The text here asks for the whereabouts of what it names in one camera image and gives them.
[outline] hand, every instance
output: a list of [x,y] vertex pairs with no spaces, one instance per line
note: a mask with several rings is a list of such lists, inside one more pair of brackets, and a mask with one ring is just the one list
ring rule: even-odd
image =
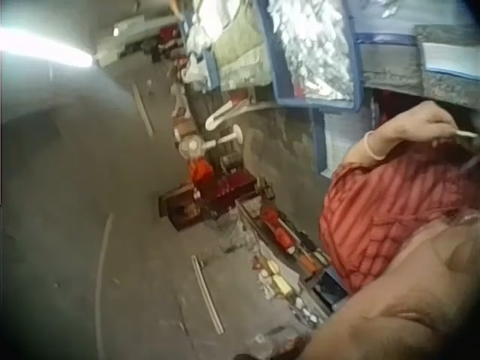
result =
[[452,116],[433,101],[424,101],[391,121],[400,139],[418,143],[448,139],[458,130]]

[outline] concrete wall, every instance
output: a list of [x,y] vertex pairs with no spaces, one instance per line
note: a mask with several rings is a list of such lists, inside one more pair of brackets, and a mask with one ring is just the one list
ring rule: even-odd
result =
[[257,112],[235,122],[244,131],[246,167],[272,182],[279,208],[300,230],[318,240],[318,217],[330,181],[317,174],[306,113]]

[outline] woman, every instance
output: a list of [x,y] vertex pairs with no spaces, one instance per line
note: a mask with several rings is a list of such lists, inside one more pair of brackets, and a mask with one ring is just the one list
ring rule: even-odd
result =
[[351,298],[290,359],[425,359],[457,328],[480,275],[480,181],[438,141],[457,129],[427,101],[347,153],[319,227]]

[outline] yellow item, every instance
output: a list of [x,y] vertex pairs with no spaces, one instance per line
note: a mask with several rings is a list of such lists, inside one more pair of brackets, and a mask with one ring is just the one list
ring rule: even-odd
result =
[[270,272],[273,274],[273,275],[278,275],[280,274],[280,268],[278,267],[278,264],[273,261],[273,260],[269,260],[267,262],[267,265],[268,267],[270,268]]
[[293,291],[292,287],[280,275],[273,275],[272,278],[282,295],[287,296]]

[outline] skin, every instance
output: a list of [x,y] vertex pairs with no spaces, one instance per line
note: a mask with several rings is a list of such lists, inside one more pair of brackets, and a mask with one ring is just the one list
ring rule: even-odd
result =
[[[385,123],[367,141],[370,150],[382,157],[404,140],[444,140],[456,130],[445,110],[426,101]],[[363,140],[343,163],[378,164]],[[389,337],[423,347],[440,344],[455,329],[476,290],[479,218],[471,211],[454,223],[437,219],[417,230],[384,274],[358,291],[313,335],[300,359],[362,359],[379,339]]]
[[436,346],[455,327],[475,289],[477,268],[449,268],[449,263],[458,251],[455,261],[467,262],[479,230],[478,220],[454,226],[435,220],[418,231],[388,270],[313,336],[301,359],[357,359],[363,342],[386,332]]

